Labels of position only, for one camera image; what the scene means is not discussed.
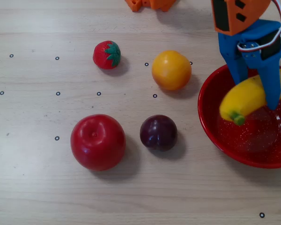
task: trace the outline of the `bowl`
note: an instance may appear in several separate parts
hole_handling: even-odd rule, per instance
[[[257,75],[249,70],[249,77]],[[275,111],[267,106],[246,117],[237,126],[220,117],[224,96],[235,86],[227,65],[204,82],[198,99],[199,118],[209,139],[225,154],[246,165],[281,168],[281,100]]]

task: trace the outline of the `plum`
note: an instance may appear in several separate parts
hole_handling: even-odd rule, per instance
[[[164,115],[151,116],[140,128],[140,140],[150,150],[170,150],[177,142],[176,124]]]

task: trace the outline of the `apple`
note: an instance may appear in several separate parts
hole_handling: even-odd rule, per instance
[[[84,167],[108,170],[117,165],[126,147],[121,125],[107,115],[91,115],[79,121],[71,134],[71,148],[76,160]]]

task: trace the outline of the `table surface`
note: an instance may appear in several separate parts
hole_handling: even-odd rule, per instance
[[[263,17],[279,19],[273,4]],[[108,39],[122,60],[104,72],[92,54]],[[151,76],[169,49],[193,62],[177,93]],[[228,158],[200,125],[199,90],[223,64],[209,0],[168,13],[133,13],[124,0],[0,0],[0,225],[281,225],[281,169]],[[106,172],[81,167],[69,144],[74,125],[97,113],[127,137],[123,161]],[[139,138],[154,114],[179,129],[177,147],[159,156]]]

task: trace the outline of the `toy strawberry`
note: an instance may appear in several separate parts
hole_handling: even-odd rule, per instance
[[[113,69],[120,63],[121,51],[113,41],[104,41],[95,47],[93,61],[101,69]]]

